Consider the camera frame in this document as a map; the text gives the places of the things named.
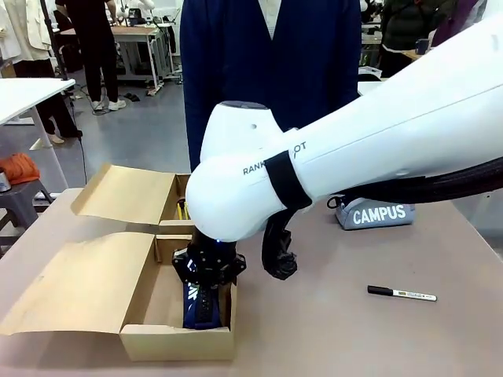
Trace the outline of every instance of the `orange bag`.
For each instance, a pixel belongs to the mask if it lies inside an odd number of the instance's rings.
[[[11,185],[40,179],[40,170],[30,156],[16,153],[8,159],[0,159],[0,167],[5,171]]]

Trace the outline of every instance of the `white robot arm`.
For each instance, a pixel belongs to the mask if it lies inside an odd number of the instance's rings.
[[[305,193],[433,177],[503,156],[503,13],[431,51],[372,93],[282,133],[262,108],[219,105],[186,198],[213,239],[252,236],[285,209],[264,161],[283,151]]]
[[[500,13],[301,130],[282,132],[257,104],[220,104],[186,189],[196,232],[184,258],[199,271],[178,274],[194,283],[231,281],[246,266],[235,241],[265,229],[264,268],[286,279],[296,263],[285,225],[331,193],[369,197],[411,182],[423,191],[409,185],[402,193],[426,192],[406,195],[421,203],[449,199],[437,195],[444,186],[457,197],[503,187],[502,61]]]
[[[365,12],[369,8],[369,5],[365,0],[360,0],[360,10]]]
[[[149,11],[156,8],[156,5],[152,0],[133,0],[132,2],[118,1],[117,18],[127,18],[129,15],[129,8],[139,8],[142,16],[145,17],[147,14],[150,14]]]
[[[156,8],[156,5],[152,0],[140,0],[145,9],[152,10]]]

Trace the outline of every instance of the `black marker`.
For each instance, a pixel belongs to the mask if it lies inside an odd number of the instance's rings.
[[[412,298],[414,300],[424,300],[424,301],[437,301],[437,296],[425,295],[423,293],[407,292],[407,291],[397,291],[395,289],[385,288],[385,287],[375,287],[373,285],[367,286],[367,292],[372,295],[381,296],[395,296],[403,298]]]

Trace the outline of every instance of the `navy cardigan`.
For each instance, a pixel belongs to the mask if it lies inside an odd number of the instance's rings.
[[[180,44],[192,169],[219,102],[263,104],[288,130],[358,96],[358,0],[282,0],[272,40],[258,0],[185,0]]]

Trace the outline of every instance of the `open cardboard box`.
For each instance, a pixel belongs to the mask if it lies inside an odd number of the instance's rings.
[[[234,284],[220,289],[224,328],[182,328],[182,282],[171,256],[190,238],[122,232],[68,243],[10,310],[0,332],[118,334],[133,361],[231,359]]]
[[[190,174],[105,164],[77,196],[72,211],[77,215],[158,225],[159,234],[191,234],[193,221],[180,220],[177,211],[189,177]]]

